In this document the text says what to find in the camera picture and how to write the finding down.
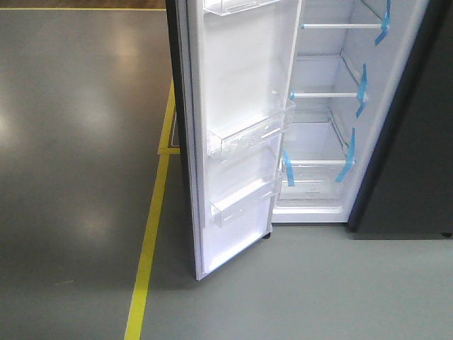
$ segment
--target refrigerator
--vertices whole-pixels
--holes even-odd
[[[167,0],[167,16],[198,280],[279,223],[449,236],[451,0]]]

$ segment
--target door shelf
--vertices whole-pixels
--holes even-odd
[[[275,110],[271,116],[262,118],[237,132],[223,135],[208,131],[208,154],[214,159],[226,162],[232,157],[243,155],[248,150],[281,135],[292,122],[295,104],[287,102],[286,109]]]
[[[274,4],[281,0],[205,0],[205,10],[218,16],[228,16],[249,9]]]
[[[211,216],[215,224],[222,227],[231,220],[247,213],[249,207],[275,196],[280,191],[284,176],[281,172],[271,180],[259,178],[227,197],[211,203]]]
[[[292,98],[357,98],[362,72],[340,55],[298,56]]]

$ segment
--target refrigerator side panel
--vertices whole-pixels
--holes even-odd
[[[170,38],[173,83],[180,142],[180,157],[183,167],[183,183],[188,216],[193,230],[194,274],[202,278],[202,249],[200,228],[203,209],[200,208],[200,196],[197,177],[197,140],[195,139],[195,113],[193,108],[193,85],[191,76],[188,9],[185,1],[167,0],[166,12],[168,35]]]
[[[352,230],[453,231],[453,10],[431,0],[352,209]]]

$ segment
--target refrigerator door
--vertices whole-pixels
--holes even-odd
[[[197,279],[271,232],[301,2],[167,1]]]

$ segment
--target refrigerator compartment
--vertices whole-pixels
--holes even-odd
[[[361,75],[342,55],[298,56],[292,98],[357,98]]]
[[[226,223],[247,213],[249,207],[269,199],[280,191],[283,174],[275,171],[241,187],[221,200],[211,203],[211,216],[214,223],[222,227]]]
[[[297,37],[299,55],[339,55],[354,32],[374,41],[382,20],[361,1],[308,1]]]
[[[317,110],[308,110],[310,115]],[[345,164],[349,147],[349,136],[343,136],[331,112],[324,121],[303,122],[304,115],[296,115],[284,136],[283,149],[292,164]]]
[[[261,6],[274,4],[281,0],[205,0],[205,10],[218,16],[228,16]]]
[[[286,109],[275,109],[268,117],[261,116],[259,119],[255,119],[255,122],[243,122],[242,125],[247,125],[246,127],[236,125],[225,128],[224,131],[208,131],[209,156],[226,162],[232,157],[240,156],[271,138],[281,135],[290,127],[294,109],[295,104],[288,101]]]

